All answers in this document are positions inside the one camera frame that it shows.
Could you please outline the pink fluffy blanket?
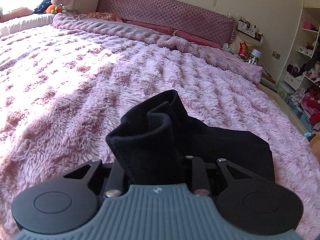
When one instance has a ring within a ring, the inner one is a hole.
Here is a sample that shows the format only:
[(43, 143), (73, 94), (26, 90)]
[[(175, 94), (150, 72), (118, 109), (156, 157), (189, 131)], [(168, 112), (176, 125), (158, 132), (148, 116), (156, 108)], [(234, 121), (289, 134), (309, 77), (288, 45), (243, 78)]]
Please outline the pink fluffy blanket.
[(15, 196), (89, 159), (113, 161), (106, 135), (130, 108), (170, 89), (190, 116), (269, 144), (276, 181), (304, 205), (297, 232), (316, 238), (319, 162), (260, 79), (259, 67), (224, 51), (86, 15), (57, 14), (2, 36), (1, 239), (18, 233)]

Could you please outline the red snack bag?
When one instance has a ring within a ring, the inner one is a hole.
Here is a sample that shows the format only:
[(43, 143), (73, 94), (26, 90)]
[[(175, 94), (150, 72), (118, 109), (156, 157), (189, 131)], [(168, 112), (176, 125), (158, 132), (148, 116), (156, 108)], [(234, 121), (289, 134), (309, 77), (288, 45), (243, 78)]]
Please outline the red snack bag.
[(238, 55), (239, 57), (244, 60), (247, 61), (248, 60), (248, 46), (247, 43), (245, 41), (239, 42), (239, 52)]

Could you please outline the dark blue plush toy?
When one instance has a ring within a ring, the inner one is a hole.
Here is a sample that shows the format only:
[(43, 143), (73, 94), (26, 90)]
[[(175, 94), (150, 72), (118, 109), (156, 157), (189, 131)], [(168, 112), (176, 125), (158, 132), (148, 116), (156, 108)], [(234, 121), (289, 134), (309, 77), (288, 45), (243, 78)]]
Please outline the dark blue plush toy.
[(43, 0), (40, 5), (34, 9), (34, 14), (45, 14), (50, 5), (52, 5), (51, 0)]

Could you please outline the quilted mauve headboard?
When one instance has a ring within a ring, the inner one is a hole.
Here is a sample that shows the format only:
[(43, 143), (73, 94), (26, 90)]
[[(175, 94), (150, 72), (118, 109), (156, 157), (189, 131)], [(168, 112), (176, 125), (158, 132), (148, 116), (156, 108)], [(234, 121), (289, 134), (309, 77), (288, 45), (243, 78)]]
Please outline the quilted mauve headboard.
[(171, 27), (220, 45), (232, 43), (235, 36), (234, 18), (176, 0), (99, 0), (96, 11)]

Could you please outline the orange plush toy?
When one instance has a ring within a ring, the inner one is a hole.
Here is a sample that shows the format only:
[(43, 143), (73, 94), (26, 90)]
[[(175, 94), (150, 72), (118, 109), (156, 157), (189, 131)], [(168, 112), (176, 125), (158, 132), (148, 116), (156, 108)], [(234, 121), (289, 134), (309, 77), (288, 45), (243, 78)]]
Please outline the orange plush toy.
[(57, 14), (62, 12), (62, 7), (60, 5), (54, 5), (51, 4), (47, 9), (46, 9), (46, 13), (47, 14)]

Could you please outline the dark navy pants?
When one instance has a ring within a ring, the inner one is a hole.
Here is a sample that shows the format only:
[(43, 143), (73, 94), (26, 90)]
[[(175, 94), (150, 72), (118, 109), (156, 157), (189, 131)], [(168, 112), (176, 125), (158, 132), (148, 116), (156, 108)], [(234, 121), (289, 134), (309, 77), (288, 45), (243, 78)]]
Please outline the dark navy pants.
[(138, 185), (186, 183), (187, 157), (206, 163), (225, 158), (275, 180), (269, 144), (249, 131), (209, 127), (188, 115), (175, 90), (130, 109), (106, 142), (130, 180)]

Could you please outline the floral pink pillow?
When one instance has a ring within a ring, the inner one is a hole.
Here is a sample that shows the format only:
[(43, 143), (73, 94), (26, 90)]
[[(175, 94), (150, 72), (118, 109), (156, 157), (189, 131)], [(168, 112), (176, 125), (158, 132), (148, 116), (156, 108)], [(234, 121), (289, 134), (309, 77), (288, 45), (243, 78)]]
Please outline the floral pink pillow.
[(122, 22), (122, 19), (115, 15), (108, 12), (88, 12), (86, 13), (87, 16), (91, 18), (101, 19), (101, 20), (107, 20), (107, 21), (113, 21), (113, 22)]

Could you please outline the pink long bolster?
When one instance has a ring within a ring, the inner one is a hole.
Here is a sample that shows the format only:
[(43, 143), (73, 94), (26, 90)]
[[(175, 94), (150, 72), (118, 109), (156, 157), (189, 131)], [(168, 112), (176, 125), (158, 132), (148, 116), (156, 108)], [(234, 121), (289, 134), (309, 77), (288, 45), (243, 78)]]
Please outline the pink long bolster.
[(26, 8), (26, 7), (21, 7), (18, 9), (15, 9), (7, 14), (1, 15), (0, 22), (7, 22), (9, 20), (15, 19), (15, 18), (20, 18), (24, 16), (29, 16), (33, 14), (33, 10)]

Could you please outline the white open wardrobe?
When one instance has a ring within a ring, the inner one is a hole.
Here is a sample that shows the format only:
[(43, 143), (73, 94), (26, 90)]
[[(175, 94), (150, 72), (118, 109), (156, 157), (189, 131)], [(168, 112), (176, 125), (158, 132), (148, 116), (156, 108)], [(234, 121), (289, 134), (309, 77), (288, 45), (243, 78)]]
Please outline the white open wardrobe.
[(315, 57), (319, 45), (319, 0), (303, 0), (298, 29), (280, 80), (293, 94), (319, 85), (319, 61)]

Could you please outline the white wall shelf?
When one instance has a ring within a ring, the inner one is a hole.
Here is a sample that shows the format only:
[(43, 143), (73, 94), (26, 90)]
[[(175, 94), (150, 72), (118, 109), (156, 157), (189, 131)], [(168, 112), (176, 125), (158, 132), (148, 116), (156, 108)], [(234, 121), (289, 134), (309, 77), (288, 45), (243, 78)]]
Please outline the white wall shelf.
[(237, 35), (245, 42), (250, 43), (254, 47), (261, 47), (263, 45), (264, 35), (257, 26), (251, 25), (244, 17), (240, 16), (236, 26)]

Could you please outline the large brown teddy bear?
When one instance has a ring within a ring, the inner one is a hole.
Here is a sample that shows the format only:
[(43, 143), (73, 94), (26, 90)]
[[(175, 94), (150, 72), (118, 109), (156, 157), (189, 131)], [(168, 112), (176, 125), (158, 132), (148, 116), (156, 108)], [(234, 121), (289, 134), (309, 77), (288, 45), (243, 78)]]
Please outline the large brown teddy bear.
[(312, 136), (308, 138), (308, 141), (310, 142), (313, 154), (317, 158), (318, 162), (320, 162), (320, 133), (313, 133)]

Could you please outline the white bedside lamp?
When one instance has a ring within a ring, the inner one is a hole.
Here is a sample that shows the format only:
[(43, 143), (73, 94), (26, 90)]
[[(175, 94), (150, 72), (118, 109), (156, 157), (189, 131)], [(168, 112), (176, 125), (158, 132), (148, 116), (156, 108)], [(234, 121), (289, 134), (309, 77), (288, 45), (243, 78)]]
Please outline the white bedside lamp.
[(251, 52), (251, 56), (248, 60), (249, 64), (257, 64), (260, 57), (261, 57), (261, 52), (256, 49), (253, 49)]

